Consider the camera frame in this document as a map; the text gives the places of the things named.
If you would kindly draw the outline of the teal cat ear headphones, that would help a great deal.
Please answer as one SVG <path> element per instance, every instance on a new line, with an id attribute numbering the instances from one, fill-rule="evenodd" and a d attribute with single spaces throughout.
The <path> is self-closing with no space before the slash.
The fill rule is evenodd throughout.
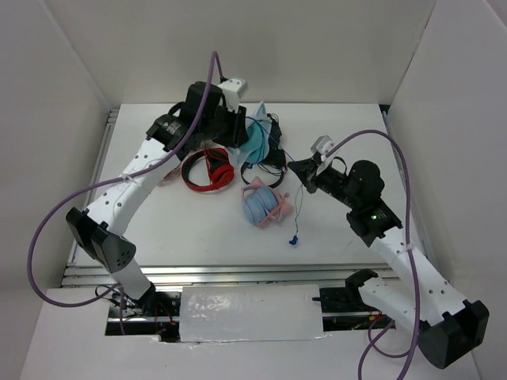
<path id="1" fill-rule="evenodd" d="M 239 148 L 228 148 L 231 164 L 240 168 L 243 164 L 257 164 L 269 154 L 269 137 L 273 122 L 268 116 L 265 103 L 260 102 L 254 111 L 246 116 L 247 141 Z"/>

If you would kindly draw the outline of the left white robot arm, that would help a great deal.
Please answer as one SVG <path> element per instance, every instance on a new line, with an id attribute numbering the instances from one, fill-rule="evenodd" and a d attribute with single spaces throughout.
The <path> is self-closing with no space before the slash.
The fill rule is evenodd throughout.
<path id="1" fill-rule="evenodd" d="M 66 215 L 78 246 L 122 286 L 137 315 L 153 313 L 157 299 L 154 284 L 135 261 L 135 245 L 124 237 L 128 224 L 163 177 L 202 142 L 225 147 L 246 142 L 246 109 L 240 100 L 247 89 L 241 78 L 192 84 L 185 101 L 153 122 L 115 184 L 84 210 L 72 208 Z"/>

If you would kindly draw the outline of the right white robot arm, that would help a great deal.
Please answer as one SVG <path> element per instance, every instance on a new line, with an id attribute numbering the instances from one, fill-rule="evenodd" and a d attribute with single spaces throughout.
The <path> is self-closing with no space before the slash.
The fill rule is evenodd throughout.
<path id="1" fill-rule="evenodd" d="M 308 192 L 321 190 L 348 207 L 346 219 L 353 232 L 414 289 L 414 298 L 407 298 L 378 274 L 364 269 L 346 280 L 349 307 L 362 310 L 371 306 L 404 329 L 417 329 L 419 350 L 439 369 L 483 342 L 490 311 L 479 300 L 467 300 L 418 248 L 409 245 L 401 220 L 382 199 L 385 183 L 375 163 L 357 161 L 348 173 L 331 166 L 319 172 L 311 158 L 291 162 L 288 167 Z"/>

